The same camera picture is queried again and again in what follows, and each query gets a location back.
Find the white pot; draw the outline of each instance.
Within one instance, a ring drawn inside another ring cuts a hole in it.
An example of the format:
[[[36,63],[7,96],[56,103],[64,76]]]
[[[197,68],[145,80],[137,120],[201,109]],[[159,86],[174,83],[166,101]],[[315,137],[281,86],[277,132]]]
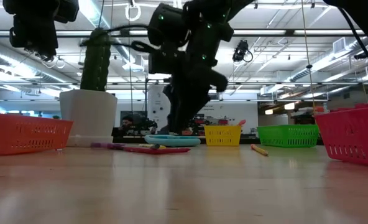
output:
[[[71,90],[60,93],[62,119],[73,121],[68,147],[112,143],[117,99],[109,93]]]

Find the wooden table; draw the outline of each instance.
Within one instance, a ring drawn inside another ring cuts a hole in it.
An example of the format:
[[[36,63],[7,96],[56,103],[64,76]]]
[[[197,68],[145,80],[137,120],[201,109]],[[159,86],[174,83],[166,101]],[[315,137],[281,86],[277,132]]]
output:
[[[249,147],[0,157],[0,224],[368,223],[368,167]]]

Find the green cactus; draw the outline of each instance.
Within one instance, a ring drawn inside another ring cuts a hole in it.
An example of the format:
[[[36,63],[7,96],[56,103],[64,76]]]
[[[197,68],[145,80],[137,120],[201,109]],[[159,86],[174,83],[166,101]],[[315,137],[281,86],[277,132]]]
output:
[[[86,49],[85,64],[80,83],[81,90],[105,91],[111,44],[109,44],[109,35],[100,35],[102,32],[102,28],[96,28],[90,34],[90,37],[97,38],[93,39]]]

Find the basket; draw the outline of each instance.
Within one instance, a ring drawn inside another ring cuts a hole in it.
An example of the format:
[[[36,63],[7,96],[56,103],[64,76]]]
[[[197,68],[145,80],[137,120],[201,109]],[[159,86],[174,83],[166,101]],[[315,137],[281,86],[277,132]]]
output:
[[[205,126],[206,145],[208,146],[238,146],[242,126]]]
[[[368,165],[368,108],[341,109],[315,120],[330,158]]]
[[[0,114],[0,155],[62,149],[73,122]]]
[[[257,127],[261,144],[278,147],[313,147],[318,140],[318,126],[314,124]]]

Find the blue plate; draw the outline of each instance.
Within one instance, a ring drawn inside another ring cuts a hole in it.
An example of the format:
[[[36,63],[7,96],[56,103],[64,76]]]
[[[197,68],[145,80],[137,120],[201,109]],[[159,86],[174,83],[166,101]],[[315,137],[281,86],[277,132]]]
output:
[[[170,147],[190,147],[201,144],[201,140],[196,136],[171,136],[163,134],[147,135],[145,141],[148,144],[159,144]]]

